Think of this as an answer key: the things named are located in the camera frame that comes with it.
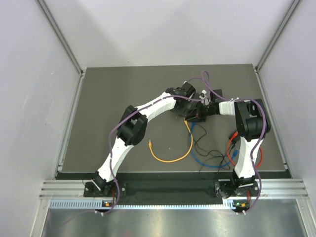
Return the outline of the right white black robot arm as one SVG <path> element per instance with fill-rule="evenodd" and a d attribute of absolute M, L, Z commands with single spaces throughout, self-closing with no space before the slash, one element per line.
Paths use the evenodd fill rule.
<path fill-rule="evenodd" d="M 257 187 L 256 159 L 258 153 L 261 153 L 261 144 L 266 133 L 270 131 L 271 124 L 261 99 L 226 99 L 219 92 L 221 90 L 208 94 L 203 90 L 198 96 L 194 96 L 195 99 L 202 100 L 197 104 L 197 116 L 203 119 L 211 115 L 235 117 L 240 140 L 238 159 L 234 163 L 229 188 L 226 189 L 222 185 L 220 191 L 240 196 Z"/>

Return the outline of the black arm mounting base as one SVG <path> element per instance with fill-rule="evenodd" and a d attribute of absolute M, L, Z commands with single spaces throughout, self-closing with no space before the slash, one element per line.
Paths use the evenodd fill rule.
<path fill-rule="evenodd" d="M 256 197 L 259 191 L 258 186 L 237 195 L 220 191 L 222 185 L 228 189 L 229 184 L 226 180 L 120 180 L 120 191 L 112 182 L 105 193 L 87 182 L 83 196 L 113 200 L 120 194 L 119 205 L 202 205 L 221 204 L 222 198 L 245 198 L 248 194 Z"/>

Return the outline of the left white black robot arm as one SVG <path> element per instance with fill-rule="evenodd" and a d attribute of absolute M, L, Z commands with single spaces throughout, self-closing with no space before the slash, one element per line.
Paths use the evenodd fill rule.
<path fill-rule="evenodd" d="M 183 117 L 192 111 L 202 99 L 196 89 L 188 82 L 181 87 L 168 88 L 160 96 L 141 106 L 128 106 L 118 125 L 108 137 L 109 155 L 101 167 L 94 173 L 92 182 L 95 190 L 102 196 L 112 190 L 111 181 L 129 151 L 145 137 L 148 123 L 167 111 L 173 111 Z"/>

